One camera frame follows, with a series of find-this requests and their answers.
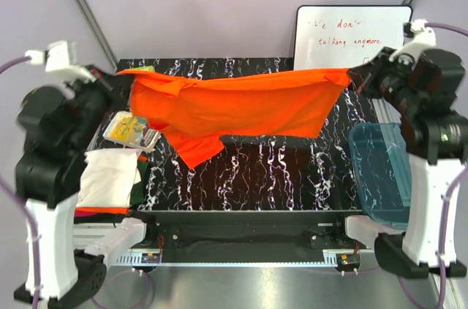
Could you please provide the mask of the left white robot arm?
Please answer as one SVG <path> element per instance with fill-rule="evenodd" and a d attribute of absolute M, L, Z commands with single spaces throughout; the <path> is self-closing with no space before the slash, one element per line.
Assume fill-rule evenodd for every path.
<path fill-rule="evenodd" d="M 102 119 L 127 102 L 129 82 L 84 67 L 85 78 L 67 81 L 71 99 L 42 86 L 23 100 L 18 123 L 26 131 L 24 153 L 15 168 L 16 195 L 26 209 L 29 274 L 14 298 L 49 308 L 76 308 L 98 293 L 108 268 L 134 245 L 151 247 L 158 238 L 154 219 L 132 211 L 101 240 L 78 250 L 73 244 L 75 208 L 85 152 Z"/>

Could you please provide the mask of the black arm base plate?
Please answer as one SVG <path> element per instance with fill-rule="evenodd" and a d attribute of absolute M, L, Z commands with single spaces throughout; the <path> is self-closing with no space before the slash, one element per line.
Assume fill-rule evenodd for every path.
<path fill-rule="evenodd" d="M 348 210 L 309 211 L 153 211 L 149 235 L 140 243 L 163 239 L 171 249 L 214 245 L 293 245 L 308 248 L 344 237 Z"/>

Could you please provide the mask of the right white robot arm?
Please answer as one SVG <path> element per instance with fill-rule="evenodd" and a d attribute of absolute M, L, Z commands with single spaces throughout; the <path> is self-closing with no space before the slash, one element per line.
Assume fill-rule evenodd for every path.
<path fill-rule="evenodd" d="M 384 47 L 347 73 L 361 96 L 384 99 L 399 113 L 412 188 L 405 231 L 349 216 L 332 229 L 334 243 L 364 244 L 400 278 L 463 278 L 467 267 L 453 241 L 458 186 L 467 172 L 467 119 L 453 109 L 466 74 L 461 58 L 434 47 L 416 55 Z"/>

